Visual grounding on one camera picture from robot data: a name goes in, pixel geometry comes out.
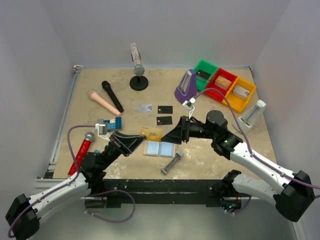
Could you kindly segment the gold card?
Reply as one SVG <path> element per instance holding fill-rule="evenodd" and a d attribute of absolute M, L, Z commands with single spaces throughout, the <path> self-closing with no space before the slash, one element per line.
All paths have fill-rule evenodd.
<path fill-rule="evenodd" d="M 145 136 L 147 141 L 160 142 L 163 136 L 163 129 L 156 127 L 143 126 L 140 129 L 140 135 Z"/>

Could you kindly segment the silver VIP card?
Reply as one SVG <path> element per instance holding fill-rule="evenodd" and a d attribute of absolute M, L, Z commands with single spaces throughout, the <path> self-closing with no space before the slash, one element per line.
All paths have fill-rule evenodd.
<path fill-rule="evenodd" d="M 152 105 L 151 104 L 139 104 L 137 106 L 138 113 L 151 113 L 152 112 Z"/>

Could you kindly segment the light blue toy brick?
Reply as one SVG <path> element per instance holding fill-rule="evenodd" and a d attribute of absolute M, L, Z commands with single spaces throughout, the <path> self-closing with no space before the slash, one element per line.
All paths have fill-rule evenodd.
<path fill-rule="evenodd" d="M 103 120 L 103 123 L 106 124 L 108 132 L 115 132 L 115 131 L 122 131 L 123 130 L 122 118 L 120 116 L 116 117 L 114 119 Z"/>

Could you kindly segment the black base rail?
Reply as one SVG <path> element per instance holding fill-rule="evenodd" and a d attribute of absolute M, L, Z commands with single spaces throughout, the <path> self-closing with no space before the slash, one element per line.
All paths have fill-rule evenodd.
<path fill-rule="evenodd" d="M 129 193 L 136 204 L 150 205 L 219 207 L 222 200 L 249 196 L 236 192 L 232 185 L 220 179 L 103 179 L 88 186 L 91 194 L 102 193 L 107 208 L 132 203 L 125 193 L 110 192 L 114 190 Z"/>

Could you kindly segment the purple metronome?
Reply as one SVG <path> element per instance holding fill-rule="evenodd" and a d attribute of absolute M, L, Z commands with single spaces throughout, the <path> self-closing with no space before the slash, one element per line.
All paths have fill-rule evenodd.
<path fill-rule="evenodd" d="M 197 95 L 196 72 L 193 69 L 187 70 L 179 85 L 174 91 L 174 96 L 180 104 L 189 101 Z"/>

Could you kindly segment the black round microphone stand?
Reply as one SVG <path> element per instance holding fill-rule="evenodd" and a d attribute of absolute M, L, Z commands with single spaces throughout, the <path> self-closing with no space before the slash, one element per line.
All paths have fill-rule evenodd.
<path fill-rule="evenodd" d="M 149 81 L 145 76 L 134 76 L 131 78 L 129 85 L 135 91 L 143 91 L 148 87 Z"/>

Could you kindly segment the black VIP card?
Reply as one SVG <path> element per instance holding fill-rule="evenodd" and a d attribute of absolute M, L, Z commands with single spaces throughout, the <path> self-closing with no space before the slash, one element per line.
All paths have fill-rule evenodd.
<path fill-rule="evenodd" d="M 158 114 L 173 114 L 173 106 L 171 105 L 159 105 L 157 108 Z"/>
<path fill-rule="evenodd" d="M 156 118 L 156 124 L 158 126 L 166 126 L 166 125 L 172 125 L 173 119 L 171 116 L 158 116 Z"/>

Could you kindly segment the red bin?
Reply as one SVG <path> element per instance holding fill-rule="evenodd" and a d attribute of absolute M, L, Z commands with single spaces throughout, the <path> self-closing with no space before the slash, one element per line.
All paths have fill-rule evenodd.
<path fill-rule="evenodd" d="M 205 89 L 215 89 L 218 90 L 220 93 L 225 96 L 230 89 L 230 87 L 233 85 L 233 83 L 236 81 L 237 76 L 222 69 L 219 68 L 211 77 L 211 79 L 208 81 Z M 214 100 L 218 102 L 222 102 L 224 98 L 222 95 L 220 95 L 215 90 L 208 90 L 204 94 L 213 98 Z"/>

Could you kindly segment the black microphone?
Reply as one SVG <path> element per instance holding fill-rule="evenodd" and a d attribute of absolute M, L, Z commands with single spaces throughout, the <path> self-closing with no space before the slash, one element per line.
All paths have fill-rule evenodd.
<path fill-rule="evenodd" d="M 101 83 L 102 88 L 107 92 L 107 94 L 109 95 L 110 99 L 112 100 L 112 102 L 114 103 L 115 107 L 117 108 L 117 110 L 120 113 L 124 112 L 123 106 L 121 105 L 120 101 L 118 100 L 116 94 L 114 93 L 114 91 L 112 90 L 112 87 L 110 85 L 110 83 L 108 81 L 103 81 Z"/>

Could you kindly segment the tan card in red bin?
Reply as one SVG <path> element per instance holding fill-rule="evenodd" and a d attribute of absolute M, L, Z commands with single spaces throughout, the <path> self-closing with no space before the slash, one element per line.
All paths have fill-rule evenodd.
<path fill-rule="evenodd" d="M 218 86 L 219 88 L 223 89 L 223 90 L 227 90 L 229 88 L 229 86 L 231 85 L 231 81 L 226 79 L 223 76 L 218 76 L 214 82 L 214 84 L 216 86 Z"/>

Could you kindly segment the pink microphone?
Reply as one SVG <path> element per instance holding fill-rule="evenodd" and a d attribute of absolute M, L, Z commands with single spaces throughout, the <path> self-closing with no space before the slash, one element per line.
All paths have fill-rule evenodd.
<path fill-rule="evenodd" d="M 89 90 L 87 92 L 87 96 L 97 102 L 98 104 L 100 104 L 102 107 L 104 107 L 106 110 L 108 110 L 110 113 L 112 113 L 113 115 L 120 117 L 121 116 L 121 112 L 113 107 L 110 103 L 108 103 L 106 100 L 104 100 L 96 91 L 94 90 Z"/>

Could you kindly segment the beige card holder wallet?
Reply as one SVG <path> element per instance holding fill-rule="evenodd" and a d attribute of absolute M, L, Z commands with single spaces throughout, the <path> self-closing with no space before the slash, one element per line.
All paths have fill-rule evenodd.
<path fill-rule="evenodd" d="M 177 149 L 177 145 L 173 143 L 147 140 L 144 145 L 143 155 L 173 158 L 176 154 Z"/>

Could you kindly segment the yellow bin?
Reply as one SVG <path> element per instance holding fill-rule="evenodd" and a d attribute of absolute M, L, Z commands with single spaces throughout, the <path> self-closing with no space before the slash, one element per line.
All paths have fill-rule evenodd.
<path fill-rule="evenodd" d="M 256 88 L 257 86 L 253 83 L 237 77 L 227 91 L 225 98 L 235 111 L 241 113 L 250 102 Z"/>

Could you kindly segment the white grey metronome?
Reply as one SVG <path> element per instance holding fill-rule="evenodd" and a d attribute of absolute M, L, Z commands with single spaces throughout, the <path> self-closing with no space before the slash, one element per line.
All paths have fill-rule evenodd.
<path fill-rule="evenodd" d="M 240 133 L 249 134 L 256 126 L 260 118 L 263 116 L 266 103 L 258 100 L 255 105 L 241 114 L 237 121 L 233 121 L 232 125 Z"/>

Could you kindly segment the green bin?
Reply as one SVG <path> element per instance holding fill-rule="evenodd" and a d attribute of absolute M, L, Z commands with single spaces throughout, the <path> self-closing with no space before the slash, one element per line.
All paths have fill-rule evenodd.
<path fill-rule="evenodd" d="M 196 88 L 198 92 L 201 92 L 207 86 L 209 80 L 218 71 L 219 67 L 202 59 L 194 67 L 196 75 Z"/>

